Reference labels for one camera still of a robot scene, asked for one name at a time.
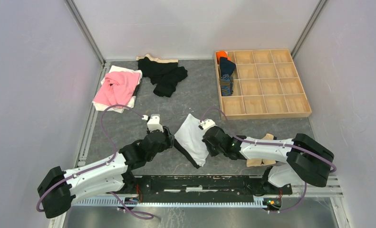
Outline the white black garment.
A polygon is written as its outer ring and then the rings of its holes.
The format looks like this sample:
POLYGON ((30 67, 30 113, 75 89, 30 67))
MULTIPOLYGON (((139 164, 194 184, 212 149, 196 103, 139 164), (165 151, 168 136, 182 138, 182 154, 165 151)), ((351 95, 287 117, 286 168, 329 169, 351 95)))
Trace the white black garment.
POLYGON ((188 114, 180 128, 175 133, 175 148, 180 151, 195 168, 206 163, 209 152, 202 141, 204 133, 199 128, 199 119, 188 114))

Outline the navy striped boxer underwear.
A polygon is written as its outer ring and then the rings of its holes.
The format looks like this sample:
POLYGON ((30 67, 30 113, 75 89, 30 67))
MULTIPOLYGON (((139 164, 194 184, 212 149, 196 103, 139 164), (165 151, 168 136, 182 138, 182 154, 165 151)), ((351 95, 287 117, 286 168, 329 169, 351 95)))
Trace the navy striped boxer underwear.
POLYGON ((229 74, 223 74, 219 78, 221 95, 222 96, 232 96, 234 79, 229 74))

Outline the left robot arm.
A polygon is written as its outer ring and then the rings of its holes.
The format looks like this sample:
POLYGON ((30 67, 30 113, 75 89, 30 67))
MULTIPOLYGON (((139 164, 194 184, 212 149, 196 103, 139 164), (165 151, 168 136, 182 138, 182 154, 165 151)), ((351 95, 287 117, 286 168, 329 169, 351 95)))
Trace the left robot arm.
POLYGON ((54 167, 37 188, 39 200, 36 210, 51 219, 96 195, 118 191, 131 193, 137 186, 132 171, 143 167, 173 145, 174 135, 165 126, 124 146, 108 158, 65 171, 59 166, 54 167))

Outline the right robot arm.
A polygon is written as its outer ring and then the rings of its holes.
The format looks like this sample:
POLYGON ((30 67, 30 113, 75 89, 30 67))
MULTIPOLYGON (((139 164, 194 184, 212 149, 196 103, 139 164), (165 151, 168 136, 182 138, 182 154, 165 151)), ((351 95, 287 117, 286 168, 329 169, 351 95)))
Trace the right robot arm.
POLYGON ((229 136, 218 126, 202 130, 202 141, 211 156, 223 154, 232 160, 281 162, 281 166, 273 166, 267 177, 261 180, 261 189, 267 194, 297 182, 323 188, 330 173, 336 171, 333 152, 303 133, 292 139, 263 140, 242 135, 229 136))

